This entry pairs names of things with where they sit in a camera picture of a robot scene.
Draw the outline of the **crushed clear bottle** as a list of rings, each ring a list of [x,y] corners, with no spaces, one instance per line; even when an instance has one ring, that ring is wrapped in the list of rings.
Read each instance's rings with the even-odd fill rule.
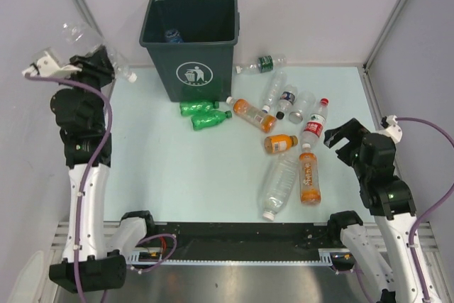
[[[76,48],[77,52],[81,52],[84,55],[93,53],[97,48],[104,46],[115,76],[126,79],[130,83],[134,83],[137,80],[137,74],[131,69],[128,59],[89,24],[85,22],[64,23],[62,34],[65,40]]]

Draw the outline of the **orange jasmine tea bottle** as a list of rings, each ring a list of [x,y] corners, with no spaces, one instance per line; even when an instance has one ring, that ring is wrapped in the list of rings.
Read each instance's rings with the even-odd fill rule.
[[[321,202],[318,160],[308,143],[301,145],[299,156],[300,200],[302,204],[317,205]]]

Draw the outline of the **blue label water bottle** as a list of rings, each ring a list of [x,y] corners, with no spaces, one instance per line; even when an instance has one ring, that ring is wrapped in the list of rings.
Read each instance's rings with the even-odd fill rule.
[[[164,39],[166,43],[183,43],[184,40],[177,29],[169,29],[164,32]]]

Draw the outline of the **orange juice bottle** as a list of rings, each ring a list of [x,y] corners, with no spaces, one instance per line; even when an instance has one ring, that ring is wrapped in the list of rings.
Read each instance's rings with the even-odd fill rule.
[[[298,144],[296,136],[288,136],[279,134],[275,136],[268,136],[264,140],[264,149],[269,154],[282,153]]]

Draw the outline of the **green bottle with cap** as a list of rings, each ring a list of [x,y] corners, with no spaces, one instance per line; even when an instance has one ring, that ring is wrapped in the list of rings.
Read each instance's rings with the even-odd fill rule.
[[[195,114],[191,117],[192,128],[200,131],[223,123],[226,119],[232,118],[231,111],[211,110],[206,113]]]

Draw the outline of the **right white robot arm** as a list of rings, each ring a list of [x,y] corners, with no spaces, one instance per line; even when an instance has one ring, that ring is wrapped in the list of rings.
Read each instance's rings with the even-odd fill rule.
[[[371,132],[351,119],[324,133],[323,143],[332,148],[347,143],[336,154],[353,168],[360,185],[360,198],[377,224],[387,257],[373,246],[367,229],[355,211],[330,215],[328,241],[345,246],[376,291],[376,302],[440,302],[419,245],[416,206],[406,182],[395,175],[396,145],[402,129],[396,116],[382,119],[382,130]]]

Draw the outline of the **green bottle near bin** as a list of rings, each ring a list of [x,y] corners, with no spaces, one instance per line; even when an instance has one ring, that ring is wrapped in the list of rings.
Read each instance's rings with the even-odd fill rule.
[[[183,101],[179,103],[180,114],[183,117],[202,114],[219,108],[218,101],[198,100]]]

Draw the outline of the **dark green plastic bin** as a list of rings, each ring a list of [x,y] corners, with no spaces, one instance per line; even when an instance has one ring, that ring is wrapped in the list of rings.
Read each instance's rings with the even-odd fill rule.
[[[183,43],[165,42],[173,28]],[[238,0],[149,0],[139,43],[171,101],[225,101],[239,32]]]

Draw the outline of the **red label water bottle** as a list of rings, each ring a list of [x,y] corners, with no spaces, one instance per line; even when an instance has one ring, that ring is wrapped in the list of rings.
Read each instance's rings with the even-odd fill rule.
[[[305,127],[301,131],[302,145],[310,145],[314,148],[318,143],[328,118],[328,103],[329,100],[327,98],[322,98],[315,105]]]

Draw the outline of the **clear cup silver base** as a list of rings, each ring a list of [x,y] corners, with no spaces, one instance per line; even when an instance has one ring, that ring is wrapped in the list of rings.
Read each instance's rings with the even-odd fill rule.
[[[289,112],[288,119],[295,124],[302,123],[310,114],[316,101],[316,97],[312,92],[302,91],[298,94],[291,111]]]

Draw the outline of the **pepsi label clear bottle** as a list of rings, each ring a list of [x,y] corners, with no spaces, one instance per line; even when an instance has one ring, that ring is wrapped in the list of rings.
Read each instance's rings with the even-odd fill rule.
[[[297,94],[298,89],[296,86],[288,84],[284,87],[277,102],[277,119],[282,120],[285,117],[285,114],[293,107],[297,99]]]

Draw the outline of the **large clear bottle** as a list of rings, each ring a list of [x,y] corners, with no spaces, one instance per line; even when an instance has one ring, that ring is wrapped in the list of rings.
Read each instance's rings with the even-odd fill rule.
[[[276,157],[269,166],[259,193],[262,218],[274,221],[285,208],[298,175],[297,157],[287,151]]]

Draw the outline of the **orange tea bottle white cap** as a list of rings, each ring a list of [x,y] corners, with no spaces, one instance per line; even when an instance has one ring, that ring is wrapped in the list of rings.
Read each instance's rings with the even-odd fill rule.
[[[259,128],[264,133],[270,133],[275,127],[277,119],[274,116],[256,108],[245,99],[228,97],[226,103],[232,108],[235,115]]]

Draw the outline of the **clear bottle white cap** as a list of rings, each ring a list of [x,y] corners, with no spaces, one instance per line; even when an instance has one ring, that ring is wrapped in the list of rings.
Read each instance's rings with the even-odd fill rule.
[[[262,96],[262,111],[269,113],[270,109],[276,104],[287,81],[287,73],[284,70],[276,71],[265,87]]]

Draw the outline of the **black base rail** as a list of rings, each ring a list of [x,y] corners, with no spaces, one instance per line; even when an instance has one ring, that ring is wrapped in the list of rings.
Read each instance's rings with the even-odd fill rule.
[[[127,263],[146,267],[165,256],[165,264],[183,263],[290,263],[322,261],[325,250],[341,250],[325,224],[314,223],[157,223],[155,232],[176,237],[177,247],[171,253],[173,241],[148,241],[138,247]]]

